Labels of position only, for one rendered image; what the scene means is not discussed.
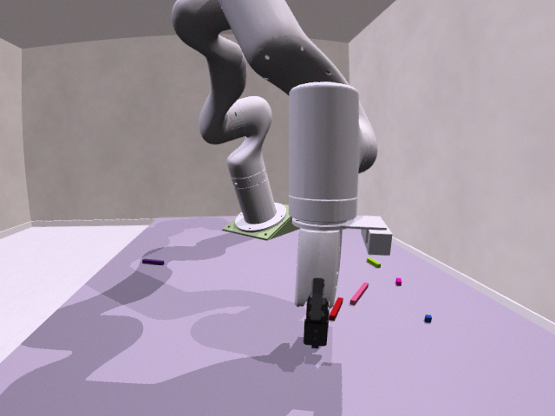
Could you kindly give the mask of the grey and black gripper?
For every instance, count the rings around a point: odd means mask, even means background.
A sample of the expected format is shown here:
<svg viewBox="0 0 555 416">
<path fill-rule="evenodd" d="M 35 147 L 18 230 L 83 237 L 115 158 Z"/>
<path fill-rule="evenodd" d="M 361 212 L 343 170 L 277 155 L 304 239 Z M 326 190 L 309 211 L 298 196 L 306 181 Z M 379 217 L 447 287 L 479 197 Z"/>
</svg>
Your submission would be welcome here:
<svg viewBox="0 0 555 416">
<path fill-rule="evenodd" d="M 294 303 L 303 307 L 307 301 L 304 344 L 326 346 L 345 229 L 341 225 L 306 224 L 296 218 L 292 218 L 292 224 L 300 228 Z"/>
</svg>

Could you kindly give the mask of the pink rod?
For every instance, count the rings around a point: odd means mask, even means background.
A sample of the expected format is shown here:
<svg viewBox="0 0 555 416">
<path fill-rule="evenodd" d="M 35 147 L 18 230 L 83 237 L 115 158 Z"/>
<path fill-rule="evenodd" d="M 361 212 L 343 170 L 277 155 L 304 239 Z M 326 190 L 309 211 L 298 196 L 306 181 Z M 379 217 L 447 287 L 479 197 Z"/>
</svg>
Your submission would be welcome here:
<svg viewBox="0 0 555 416">
<path fill-rule="evenodd" d="M 369 287 L 369 283 L 363 283 L 360 289 L 350 299 L 350 305 L 356 305 L 356 303 L 359 301 L 359 299 L 362 297 L 363 293 L 366 291 L 368 287 Z"/>
</svg>

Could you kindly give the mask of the lime green rod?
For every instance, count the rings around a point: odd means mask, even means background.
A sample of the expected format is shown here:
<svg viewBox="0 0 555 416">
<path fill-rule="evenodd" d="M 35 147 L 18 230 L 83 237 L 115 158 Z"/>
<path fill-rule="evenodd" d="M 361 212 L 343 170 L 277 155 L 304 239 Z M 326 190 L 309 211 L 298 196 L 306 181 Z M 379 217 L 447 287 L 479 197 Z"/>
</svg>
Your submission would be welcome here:
<svg viewBox="0 0 555 416">
<path fill-rule="evenodd" d="M 374 259 L 370 258 L 370 257 L 367 258 L 367 262 L 370 263 L 370 264 L 372 264 L 372 265 L 375 266 L 376 268 L 381 268 L 381 264 L 378 263 L 377 261 L 375 261 Z"/>
</svg>

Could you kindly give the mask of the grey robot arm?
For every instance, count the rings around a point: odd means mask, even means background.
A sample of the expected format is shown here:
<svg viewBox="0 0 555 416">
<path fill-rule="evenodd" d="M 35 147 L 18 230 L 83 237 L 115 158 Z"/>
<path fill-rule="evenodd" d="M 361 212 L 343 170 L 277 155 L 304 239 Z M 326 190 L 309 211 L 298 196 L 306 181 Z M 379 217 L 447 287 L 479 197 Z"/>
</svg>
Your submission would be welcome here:
<svg viewBox="0 0 555 416">
<path fill-rule="evenodd" d="M 172 23 L 207 60 L 211 91 L 199 117 L 202 138 L 217 145 L 245 136 L 227 159 L 242 211 L 237 228 L 266 231 L 287 215 L 274 203 L 262 155 L 271 108 L 258 96 L 238 100 L 247 61 L 289 95 L 289 215 L 361 229 L 368 255 L 390 256 L 393 234 L 382 219 L 356 216 L 358 173 L 377 156 L 358 91 L 302 31 L 285 0 L 177 0 Z M 238 45 L 218 36 L 229 29 Z"/>
</svg>

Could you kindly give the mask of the purple rod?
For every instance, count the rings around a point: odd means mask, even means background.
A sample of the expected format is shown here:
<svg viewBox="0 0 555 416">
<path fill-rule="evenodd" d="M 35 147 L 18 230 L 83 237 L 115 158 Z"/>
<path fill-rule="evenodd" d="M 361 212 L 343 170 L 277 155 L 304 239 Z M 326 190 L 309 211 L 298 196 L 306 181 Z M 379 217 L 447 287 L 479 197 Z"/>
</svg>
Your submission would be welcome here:
<svg viewBox="0 0 555 416">
<path fill-rule="evenodd" d="M 162 260 L 153 260 L 153 259 L 143 259 L 142 263 L 144 263 L 144 264 L 154 264 L 154 265 L 164 265 L 164 261 L 162 261 Z"/>
</svg>

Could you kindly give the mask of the red rod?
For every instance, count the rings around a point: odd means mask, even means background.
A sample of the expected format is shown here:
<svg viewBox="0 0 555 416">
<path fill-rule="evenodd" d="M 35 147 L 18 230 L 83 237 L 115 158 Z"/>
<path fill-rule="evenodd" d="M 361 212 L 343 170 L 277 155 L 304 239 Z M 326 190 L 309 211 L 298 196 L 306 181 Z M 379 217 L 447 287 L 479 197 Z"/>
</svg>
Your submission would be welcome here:
<svg viewBox="0 0 555 416">
<path fill-rule="evenodd" d="M 330 316 L 329 316 L 330 321 L 334 321 L 336 319 L 336 316 L 337 316 L 342 304 L 343 304 L 343 298 L 338 297 L 333 309 L 330 312 Z"/>
</svg>

